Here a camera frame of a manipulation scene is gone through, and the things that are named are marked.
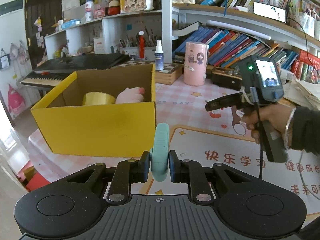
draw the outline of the phone screen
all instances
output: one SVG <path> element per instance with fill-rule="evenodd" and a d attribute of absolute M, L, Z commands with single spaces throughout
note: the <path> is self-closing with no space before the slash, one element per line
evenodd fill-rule
<path fill-rule="evenodd" d="M 284 9 L 274 7 L 274 6 L 268 5 L 268 4 L 254 2 L 253 3 L 253 13 L 260 15 L 260 16 L 268 17 L 268 18 L 271 18 L 271 19 L 274 19 L 274 20 L 277 20 L 280 22 L 284 22 L 284 23 L 286 21 Z"/>
<path fill-rule="evenodd" d="M 264 87 L 279 86 L 280 82 L 277 76 L 277 69 L 275 65 L 270 61 L 256 60 L 257 67 L 259 69 L 262 83 Z"/>

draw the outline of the metal screw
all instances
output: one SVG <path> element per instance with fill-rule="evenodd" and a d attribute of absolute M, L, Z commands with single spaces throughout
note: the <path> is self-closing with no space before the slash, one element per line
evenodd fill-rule
<path fill-rule="evenodd" d="M 207 202 L 207 201 L 210 201 L 211 199 L 212 197 L 208 194 L 199 194 L 197 196 L 197 200 L 201 202 Z"/>
<path fill-rule="evenodd" d="M 113 202 L 119 202 L 124 200 L 124 196 L 121 194 L 112 194 L 110 195 L 109 200 Z"/>

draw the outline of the pink checkered tablecloth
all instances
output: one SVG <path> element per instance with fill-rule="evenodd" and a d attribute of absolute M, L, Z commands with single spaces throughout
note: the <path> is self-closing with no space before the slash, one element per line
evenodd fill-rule
<path fill-rule="evenodd" d="M 183 83 L 183 76 L 171 86 L 156 84 L 157 123 L 165 122 L 171 128 L 179 125 L 190 126 L 201 130 L 249 136 L 245 126 L 239 122 L 239 113 L 236 114 L 235 109 L 229 107 L 214 113 L 208 113 L 204 109 L 206 100 L 232 93 L 236 91 L 220 88 L 208 79 L 204 86 L 188 86 Z M 105 163 L 107 167 L 115 167 L 120 161 L 128 159 L 54 154 L 39 130 L 29 137 L 27 150 L 37 171 L 49 182 L 94 163 Z"/>

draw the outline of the pink plush toy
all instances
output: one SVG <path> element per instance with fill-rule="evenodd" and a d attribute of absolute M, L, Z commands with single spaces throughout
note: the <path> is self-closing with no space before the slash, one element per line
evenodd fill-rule
<path fill-rule="evenodd" d="M 117 97 L 116 104 L 141 103 L 144 100 L 144 88 L 127 88 Z"/>

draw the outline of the ribbed gray panel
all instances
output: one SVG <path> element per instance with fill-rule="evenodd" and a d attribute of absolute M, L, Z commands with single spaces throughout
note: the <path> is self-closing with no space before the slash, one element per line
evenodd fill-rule
<path fill-rule="evenodd" d="M 227 228 L 211 207 L 187 196 L 134 195 L 121 206 L 109 207 L 102 219 L 69 240 L 252 240 Z M 300 240 L 298 236 L 279 238 Z M 24 236 L 21 240 L 35 240 Z"/>

